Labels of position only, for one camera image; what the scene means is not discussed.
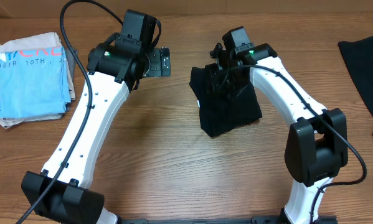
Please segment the black t-shirt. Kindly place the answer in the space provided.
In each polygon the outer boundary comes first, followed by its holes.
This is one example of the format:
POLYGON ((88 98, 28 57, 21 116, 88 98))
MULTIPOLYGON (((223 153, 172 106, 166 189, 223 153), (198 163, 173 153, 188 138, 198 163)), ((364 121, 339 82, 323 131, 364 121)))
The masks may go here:
POLYGON ((227 93, 209 92, 209 77, 214 67, 214 64, 210 64, 205 68, 192 68, 189 82, 199 102, 201 128, 212 138, 262 118, 251 83, 243 86, 231 97, 228 97, 227 93))

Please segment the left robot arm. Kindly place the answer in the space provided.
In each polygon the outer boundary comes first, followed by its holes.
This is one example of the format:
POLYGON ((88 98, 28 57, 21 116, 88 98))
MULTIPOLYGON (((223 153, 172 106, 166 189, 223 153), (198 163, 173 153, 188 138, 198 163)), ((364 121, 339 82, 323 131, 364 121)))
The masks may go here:
POLYGON ((30 212, 59 223, 120 223, 90 187, 111 123, 142 78, 171 74, 169 49, 158 47, 160 21, 127 10, 122 29, 91 49, 82 96, 57 149, 21 188, 30 212))

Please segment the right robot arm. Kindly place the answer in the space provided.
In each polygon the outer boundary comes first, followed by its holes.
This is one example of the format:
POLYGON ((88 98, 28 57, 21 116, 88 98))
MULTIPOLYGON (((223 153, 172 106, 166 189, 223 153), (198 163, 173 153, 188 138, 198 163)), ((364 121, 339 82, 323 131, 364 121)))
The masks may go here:
POLYGON ((269 44, 253 44, 244 27, 229 30, 210 56, 216 59, 207 91, 225 100, 233 118, 249 107, 260 111, 261 90, 289 126, 285 163, 293 178, 279 215, 255 216, 252 223, 337 223, 318 213, 324 191, 347 164, 346 117, 312 99, 286 71, 269 44))

